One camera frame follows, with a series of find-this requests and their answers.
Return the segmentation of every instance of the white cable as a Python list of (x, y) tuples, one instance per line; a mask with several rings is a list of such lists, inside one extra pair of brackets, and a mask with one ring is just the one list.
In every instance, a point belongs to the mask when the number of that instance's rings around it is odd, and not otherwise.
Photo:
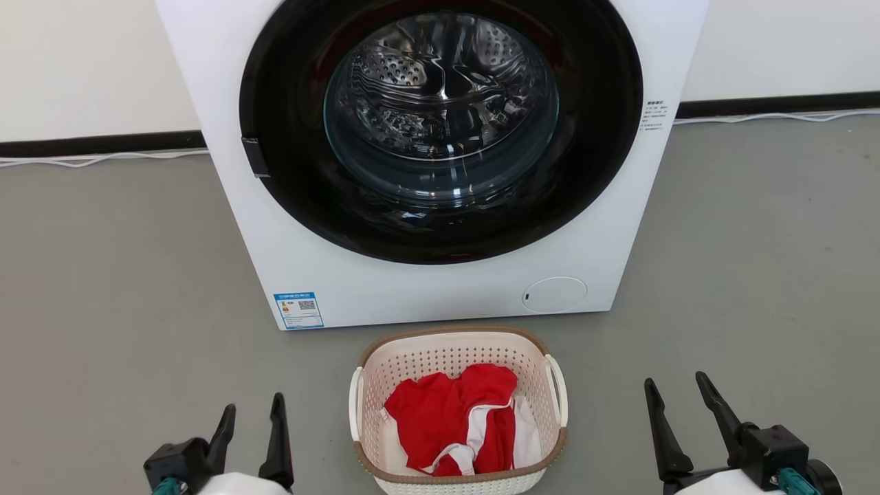
[[(698, 119), (677, 119), (674, 125), (684, 125), (692, 123), (740, 123), (757, 121), (761, 119), (793, 119), (803, 122), (830, 122), (843, 117), (852, 117), (855, 115), (880, 115), (880, 108), (855, 110), (852, 112), (842, 112), (837, 114), (757, 114), (742, 117), (709, 117)], [(195, 151), (171, 151), (160, 153), (113, 153), (110, 155), (84, 155), (76, 157), (48, 157), (48, 158), (29, 158), (29, 159), (8, 159), (0, 158), (0, 168), (7, 166), (19, 166), (30, 164), (58, 165), (70, 168), (80, 168), (83, 166), (94, 165), (96, 163), (109, 159), (176, 159), (180, 157), (188, 157), (193, 155), (207, 155), (208, 150)]]
[(740, 123), (748, 121), (757, 121), (759, 119), (794, 119), (804, 122), (830, 122), (843, 117), (852, 117), (854, 115), (880, 115), (880, 108), (871, 110), (855, 110), (853, 112), (843, 112), (839, 114), (757, 114), (747, 115), (745, 117), (709, 117), (706, 119), (677, 119), (674, 125), (683, 125), (689, 123)]
[(110, 155), (91, 155), (80, 157), (48, 157), (48, 158), (31, 158), (31, 159), (4, 159), (0, 158), (0, 168), (7, 166), (19, 166), (30, 164), (58, 165), (70, 168), (80, 168), (82, 166), (94, 165), (96, 163), (109, 159), (177, 159), (180, 157), (188, 157), (193, 155), (207, 155), (208, 150), (196, 151), (171, 151), (165, 153), (113, 153)]

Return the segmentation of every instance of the teal connector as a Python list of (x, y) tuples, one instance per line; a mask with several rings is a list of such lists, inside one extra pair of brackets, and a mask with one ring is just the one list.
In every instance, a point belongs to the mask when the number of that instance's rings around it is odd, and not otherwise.
[(156, 487), (153, 495), (180, 495), (180, 485), (176, 479), (167, 477)]
[(779, 472), (779, 489), (788, 495), (821, 495), (807, 480), (791, 468)]

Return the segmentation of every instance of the white wall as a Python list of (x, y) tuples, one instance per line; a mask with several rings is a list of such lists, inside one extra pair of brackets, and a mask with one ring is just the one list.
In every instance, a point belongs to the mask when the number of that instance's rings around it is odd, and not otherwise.
[[(880, 0), (714, 0), (684, 99), (878, 91), (878, 27)], [(0, 142), (189, 129), (152, 0), (3, 0)]]
[(880, 91), (880, 0), (713, 0), (684, 100)]
[(198, 127), (152, 0), (0, 0), (0, 142)]

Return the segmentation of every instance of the washing machine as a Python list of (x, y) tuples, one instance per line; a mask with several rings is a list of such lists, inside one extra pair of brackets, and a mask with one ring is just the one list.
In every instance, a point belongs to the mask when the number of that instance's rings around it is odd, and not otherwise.
[(285, 330), (610, 309), (708, 3), (157, 0)]

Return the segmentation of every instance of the floor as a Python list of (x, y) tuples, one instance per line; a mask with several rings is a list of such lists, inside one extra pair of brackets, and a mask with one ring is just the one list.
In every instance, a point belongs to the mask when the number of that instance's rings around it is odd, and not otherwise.
[[(674, 130), (616, 305), (515, 319), (568, 379), (569, 437), (532, 493), (660, 493), (642, 382), (698, 469), (726, 454), (694, 372), (876, 491), (880, 118)], [(3, 492), (146, 493), (162, 443), (238, 405), (256, 473), (287, 396), (299, 494), (378, 494), (348, 435), (361, 352), (399, 325), (282, 333), (206, 157), (0, 170)]]

